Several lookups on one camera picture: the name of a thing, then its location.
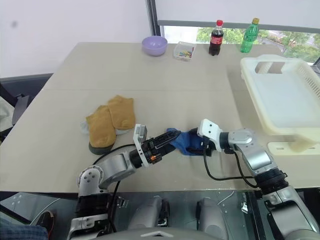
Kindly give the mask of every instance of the window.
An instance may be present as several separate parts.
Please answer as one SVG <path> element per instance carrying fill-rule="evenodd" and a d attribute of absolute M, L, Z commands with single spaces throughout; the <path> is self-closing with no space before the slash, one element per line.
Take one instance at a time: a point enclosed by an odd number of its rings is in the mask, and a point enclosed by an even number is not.
<path fill-rule="evenodd" d="M 162 35 L 169 43 L 179 41 L 208 44 L 212 27 L 164 26 Z M 224 44 L 241 44 L 245 29 L 224 28 Z M 312 65 L 320 57 L 320 34 L 259 30 L 255 44 L 272 44 L 277 46 L 288 58 L 300 58 Z"/>

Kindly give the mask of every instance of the white wall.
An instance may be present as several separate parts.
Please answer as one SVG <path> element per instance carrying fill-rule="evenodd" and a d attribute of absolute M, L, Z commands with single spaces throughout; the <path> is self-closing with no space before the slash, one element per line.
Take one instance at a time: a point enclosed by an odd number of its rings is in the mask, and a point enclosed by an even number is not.
<path fill-rule="evenodd" d="M 145 0 L 0 0 L 0 77 L 54 73 L 78 42 L 150 35 Z"/>
<path fill-rule="evenodd" d="M 320 29 L 320 0 L 155 0 L 158 20 L 250 23 Z"/>

